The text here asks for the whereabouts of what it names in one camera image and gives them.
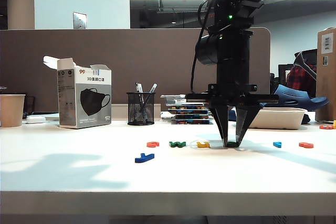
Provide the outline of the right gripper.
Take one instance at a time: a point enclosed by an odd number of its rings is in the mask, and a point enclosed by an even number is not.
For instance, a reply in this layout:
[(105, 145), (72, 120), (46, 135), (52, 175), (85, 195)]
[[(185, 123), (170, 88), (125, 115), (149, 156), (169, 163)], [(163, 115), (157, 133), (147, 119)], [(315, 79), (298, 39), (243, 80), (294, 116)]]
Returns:
[(261, 103), (277, 103), (276, 94), (252, 94), (257, 88), (249, 84), (249, 65), (217, 64), (216, 83), (208, 85), (207, 92), (189, 93), (188, 102), (206, 102), (219, 129), (224, 147), (228, 142), (228, 106), (236, 106), (236, 143), (239, 146)]

